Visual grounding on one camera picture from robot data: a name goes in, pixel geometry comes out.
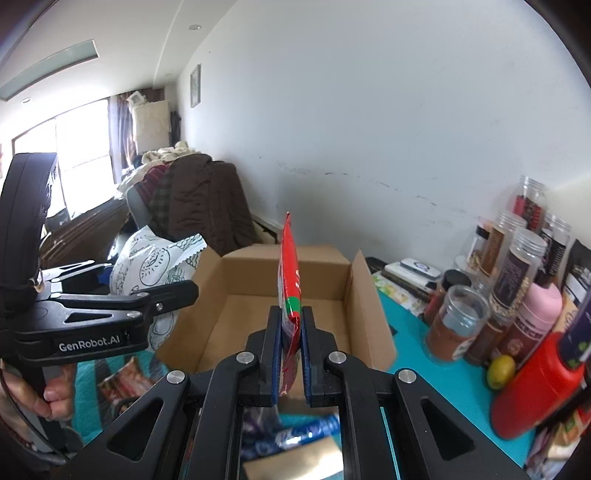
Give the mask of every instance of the open cardboard box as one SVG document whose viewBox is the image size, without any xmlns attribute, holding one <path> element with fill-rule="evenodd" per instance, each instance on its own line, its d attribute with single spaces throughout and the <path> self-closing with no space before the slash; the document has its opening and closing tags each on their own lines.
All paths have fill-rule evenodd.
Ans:
<svg viewBox="0 0 591 480">
<path fill-rule="evenodd" d="M 302 305 L 311 306 L 316 326 L 334 334 L 338 348 L 386 370 L 396 348 L 363 254 L 349 262 L 336 248 L 297 247 Z M 240 352 L 248 335 L 265 329 L 278 304 L 279 245 L 253 245 L 224 257 L 206 248 L 193 281 L 199 298 L 181 311 L 157 356 L 171 368 L 202 372 Z M 301 366 L 282 411 L 305 412 Z"/>
</svg>

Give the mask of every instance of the white ceiling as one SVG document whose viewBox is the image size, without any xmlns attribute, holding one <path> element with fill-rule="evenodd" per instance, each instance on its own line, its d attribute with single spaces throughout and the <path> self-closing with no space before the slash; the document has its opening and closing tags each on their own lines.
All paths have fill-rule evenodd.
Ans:
<svg viewBox="0 0 591 480">
<path fill-rule="evenodd" d="M 116 93 L 176 81 L 189 58 L 236 0 L 60 0 L 29 30 L 0 85 L 35 62 L 94 39 L 99 58 L 58 72 L 7 102 L 0 143 L 60 112 Z M 189 30 L 200 24 L 201 30 Z M 26 105 L 21 100 L 30 97 Z"/>
</svg>

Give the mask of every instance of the silver bolt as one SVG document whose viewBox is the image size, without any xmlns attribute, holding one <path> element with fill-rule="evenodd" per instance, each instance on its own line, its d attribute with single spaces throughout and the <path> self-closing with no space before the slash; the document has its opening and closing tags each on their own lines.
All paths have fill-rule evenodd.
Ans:
<svg viewBox="0 0 591 480">
<path fill-rule="evenodd" d="M 236 356 L 236 360 L 238 360 L 242 364 L 249 364 L 255 359 L 255 356 L 250 352 L 240 352 Z"/>
<path fill-rule="evenodd" d="M 341 364 L 347 360 L 347 356 L 343 352 L 331 352 L 329 353 L 329 360 L 334 364 Z"/>
<path fill-rule="evenodd" d="M 417 374 L 406 368 L 400 371 L 398 378 L 404 383 L 413 383 L 417 379 Z"/>
<path fill-rule="evenodd" d="M 166 375 L 168 383 L 179 384 L 184 380 L 184 372 L 180 370 L 173 370 Z"/>
</svg>

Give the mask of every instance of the yellow lemon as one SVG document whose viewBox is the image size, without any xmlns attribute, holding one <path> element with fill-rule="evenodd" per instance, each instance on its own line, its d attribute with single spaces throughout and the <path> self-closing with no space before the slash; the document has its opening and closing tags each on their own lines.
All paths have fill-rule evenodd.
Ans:
<svg viewBox="0 0 591 480">
<path fill-rule="evenodd" d="M 486 374 L 488 386 L 493 390 L 500 390 L 515 376 L 515 360 L 509 355 L 501 355 L 495 358 Z"/>
</svg>

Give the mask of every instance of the picture frame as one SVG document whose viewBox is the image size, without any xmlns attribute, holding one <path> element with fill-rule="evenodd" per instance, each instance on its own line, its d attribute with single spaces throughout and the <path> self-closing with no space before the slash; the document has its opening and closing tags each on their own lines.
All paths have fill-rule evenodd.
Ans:
<svg viewBox="0 0 591 480">
<path fill-rule="evenodd" d="M 201 64 L 191 72 L 191 108 L 201 103 Z"/>
</svg>

